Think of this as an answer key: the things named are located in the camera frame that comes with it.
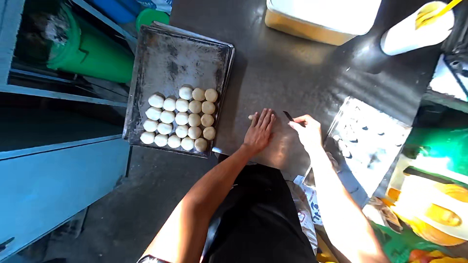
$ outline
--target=green container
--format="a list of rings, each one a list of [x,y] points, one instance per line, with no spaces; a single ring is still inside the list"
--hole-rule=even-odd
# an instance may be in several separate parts
[[[54,43],[47,67],[119,83],[132,79],[134,56],[62,5],[68,19],[67,43]]]
[[[443,246],[426,241],[417,236],[411,229],[404,228],[401,234],[388,227],[377,225],[370,221],[377,240],[392,263],[406,263],[414,249],[434,251],[438,250],[446,255],[450,252]]]

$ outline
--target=hand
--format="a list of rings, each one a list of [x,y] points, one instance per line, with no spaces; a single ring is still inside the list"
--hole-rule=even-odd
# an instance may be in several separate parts
[[[306,127],[302,127],[299,124],[300,122],[304,122]],[[297,131],[300,142],[309,154],[314,150],[323,149],[320,123],[314,120],[310,115],[294,118],[294,121],[288,124]]]
[[[258,112],[253,115],[252,124],[245,134],[245,147],[251,156],[261,152],[270,143],[271,129],[275,123],[276,117],[271,113],[271,109],[263,109],[260,118]]]

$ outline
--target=dough ball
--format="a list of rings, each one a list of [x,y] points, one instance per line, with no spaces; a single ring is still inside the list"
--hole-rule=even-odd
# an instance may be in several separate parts
[[[205,91],[200,88],[196,88],[193,90],[192,96],[194,100],[202,102],[205,100]]]
[[[200,113],[202,111],[202,103],[199,101],[191,101],[189,103],[189,110],[192,113]]]
[[[215,110],[214,104],[212,102],[204,102],[202,104],[202,112],[205,114],[213,114]]]
[[[161,113],[159,119],[164,123],[172,123],[176,118],[176,115],[172,111],[165,110]]]
[[[208,142],[203,139],[203,138],[198,138],[195,140],[195,149],[199,152],[204,152],[206,151],[206,148],[208,147]]]
[[[189,115],[189,125],[191,127],[197,127],[202,123],[200,115],[192,113]]]
[[[153,121],[153,120],[146,120],[143,123],[143,128],[147,132],[154,132],[158,129],[158,121]]]
[[[210,127],[211,125],[213,125],[214,119],[213,119],[213,116],[211,115],[203,114],[200,121],[202,122],[203,126]]]
[[[202,129],[198,127],[190,127],[189,128],[189,137],[192,139],[198,139],[200,135],[202,134]]]
[[[158,124],[158,132],[160,134],[170,134],[172,131],[172,124],[160,123]]]
[[[194,140],[189,138],[189,137],[185,137],[182,139],[182,142],[180,143],[180,146],[182,146],[182,148],[185,150],[185,151],[190,151],[191,149],[193,149],[193,145],[194,145]]]
[[[192,89],[186,85],[182,85],[182,88],[179,89],[179,97],[189,100],[192,98]]]
[[[154,94],[153,96],[149,97],[148,103],[156,108],[162,108],[162,105],[164,103],[164,98]]]
[[[177,113],[177,115],[175,116],[175,123],[177,123],[177,125],[186,125],[187,123],[189,123],[189,115],[187,114],[187,112]]]
[[[205,98],[209,102],[215,102],[218,99],[218,92],[213,88],[209,88],[205,91]]]
[[[168,139],[168,145],[171,148],[178,148],[180,146],[180,138],[177,135],[172,135]]]
[[[175,129],[175,133],[179,138],[185,138],[189,134],[189,127],[187,125],[179,125]]]
[[[185,99],[178,99],[178,100],[175,102],[175,108],[176,108],[179,112],[186,112],[186,111],[189,109],[189,102],[186,101]]]
[[[154,142],[154,132],[145,131],[141,134],[140,140],[144,144],[152,144]]]
[[[157,121],[159,119],[159,117],[161,116],[161,112],[162,110],[159,109],[159,108],[155,108],[155,107],[150,107],[146,112],[146,117],[148,117],[148,119],[152,119],[154,121]]]
[[[214,136],[216,136],[216,131],[213,127],[206,127],[203,130],[203,137],[207,140],[212,140],[214,139]]]
[[[176,109],[176,101],[174,99],[171,99],[171,98],[167,98],[162,107],[165,109],[165,110],[168,110],[168,111],[174,111]]]
[[[168,136],[164,134],[158,134],[154,138],[154,143],[159,147],[166,146],[166,144],[168,144]]]

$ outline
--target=white plastic container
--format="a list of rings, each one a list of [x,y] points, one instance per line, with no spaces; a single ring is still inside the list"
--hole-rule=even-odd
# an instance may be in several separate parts
[[[343,45],[374,25],[380,0],[267,0],[268,27],[318,42]]]
[[[434,23],[416,29],[416,18],[420,12],[440,11],[447,4],[433,1],[423,5],[412,15],[390,28],[382,36],[380,46],[387,55],[396,55],[425,46],[439,44],[452,32],[455,17],[450,10]]]

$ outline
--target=cabinet door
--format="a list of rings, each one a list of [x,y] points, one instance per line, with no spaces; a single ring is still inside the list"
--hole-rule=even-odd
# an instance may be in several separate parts
[[[129,150],[111,139],[0,161],[0,261],[112,191]]]

